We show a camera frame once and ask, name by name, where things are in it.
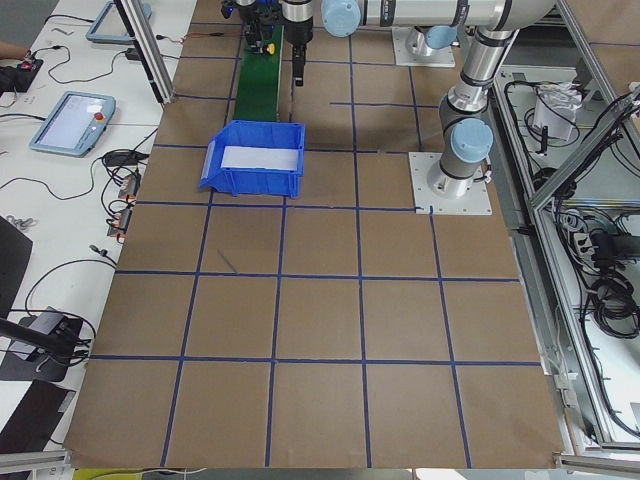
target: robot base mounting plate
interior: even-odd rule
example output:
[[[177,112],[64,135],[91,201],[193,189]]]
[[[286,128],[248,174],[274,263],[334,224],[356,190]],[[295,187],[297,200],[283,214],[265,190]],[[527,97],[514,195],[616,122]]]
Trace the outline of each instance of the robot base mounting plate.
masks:
[[[407,67],[436,67],[453,68],[456,60],[451,47],[443,48],[429,57],[421,57],[411,54],[405,46],[405,42],[413,27],[392,27],[393,51],[396,54],[396,65]]]
[[[484,182],[474,183],[467,194],[457,200],[449,200],[435,193],[427,183],[427,173],[440,160],[440,153],[411,152],[411,183],[416,213],[434,215],[491,215],[491,202]],[[476,177],[483,175],[478,168]]]

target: grid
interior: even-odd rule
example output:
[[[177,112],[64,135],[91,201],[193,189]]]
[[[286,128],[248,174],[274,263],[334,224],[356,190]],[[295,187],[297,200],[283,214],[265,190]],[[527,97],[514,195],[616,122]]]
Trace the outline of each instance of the grid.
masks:
[[[237,31],[213,3],[191,30]],[[308,128],[296,200],[196,190],[241,46],[185,45],[67,436],[77,466],[541,468],[561,449],[495,194],[493,217],[413,210],[406,151],[441,143],[455,74],[417,88],[388,32],[315,33],[302,90],[283,64],[281,115]]]

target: white table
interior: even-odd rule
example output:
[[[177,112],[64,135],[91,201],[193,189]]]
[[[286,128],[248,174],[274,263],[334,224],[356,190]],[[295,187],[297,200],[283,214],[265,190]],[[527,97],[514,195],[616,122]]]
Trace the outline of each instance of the white table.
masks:
[[[195,8],[196,0],[147,0],[153,15],[150,23],[155,33],[172,38],[182,37]],[[104,0],[60,0],[54,14],[68,14],[94,18],[103,8]],[[65,45],[71,51],[71,62],[54,71],[60,80],[90,78],[109,71],[113,56],[126,49],[122,45],[94,44],[84,37],[89,24],[65,18],[52,18],[43,27],[34,42],[32,50],[52,45]],[[70,35],[64,35],[53,28],[61,28]],[[168,40],[159,41],[163,54],[179,56],[182,45]],[[18,94],[17,101],[0,113],[29,113],[47,116],[52,107],[67,90],[111,95],[116,98],[116,113],[99,139],[95,148],[83,158],[34,152],[28,143],[40,126],[32,119],[7,121],[0,119],[0,185],[15,177],[29,177],[46,182],[60,196],[70,196],[84,192],[90,185],[89,168],[91,162],[104,153],[133,148],[151,133],[160,123],[162,108],[148,84],[142,65],[119,56],[114,64],[114,72],[102,79],[88,83],[59,85],[48,75],[47,70],[66,59],[66,52],[49,50],[38,55],[44,59],[44,70],[39,72],[27,93]],[[174,59],[166,59],[167,69],[173,77],[177,66]],[[10,103],[7,94],[0,99],[0,105]],[[140,150],[148,152],[153,142],[151,137]],[[59,201],[47,193],[42,185],[15,182],[0,190],[0,215],[16,218],[34,218],[37,223],[26,234],[33,240],[33,252],[22,286],[14,307],[22,308],[24,298],[31,286],[50,268],[69,260],[92,258],[100,260],[88,248],[90,244],[106,248],[116,259],[120,245],[106,236],[107,218],[100,203],[102,189],[108,179],[104,168],[96,163],[95,188],[81,198]],[[108,201],[117,198],[117,187],[111,184],[105,194]],[[97,328],[106,302],[113,269],[97,263],[80,263],[65,267],[48,277],[34,292],[30,308],[41,309],[53,306],[61,310],[77,313],[87,318]],[[23,313],[14,312],[10,320],[17,321]],[[83,337],[90,335],[84,326]],[[8,346],[8,339],[0,339],[0,349]],[[69,369],[60,385],[78,391],[84,376],[82,366]],[[9,419],[16,405],[26,392],[29,382],[0,382],[0,428]],[[64,439],[71,422],[75,400],[64,415],[53,438]],[[57,449],[50,443],[48,449]]]

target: white paper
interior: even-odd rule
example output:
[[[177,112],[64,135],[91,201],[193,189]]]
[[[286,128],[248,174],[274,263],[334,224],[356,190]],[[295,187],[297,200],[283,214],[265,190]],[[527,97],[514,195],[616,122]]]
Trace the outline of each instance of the white paper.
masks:
[[[298,167],[298,150],[294,148],[258,148],[230,145],[224,149],[221,167],[295,171]]]

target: blue plastic bin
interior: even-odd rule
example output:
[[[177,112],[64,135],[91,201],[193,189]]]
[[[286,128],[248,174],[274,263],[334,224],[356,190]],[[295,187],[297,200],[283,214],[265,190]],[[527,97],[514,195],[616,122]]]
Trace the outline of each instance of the blue plastic bin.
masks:
[[[200,188],[210,186],[219,192],[287,195],[300,193],[303,174],[305,127],[301,123],[251,122],[233,120],[209,143]],[[295,170],[222,167],[229,146],[297,150]]]

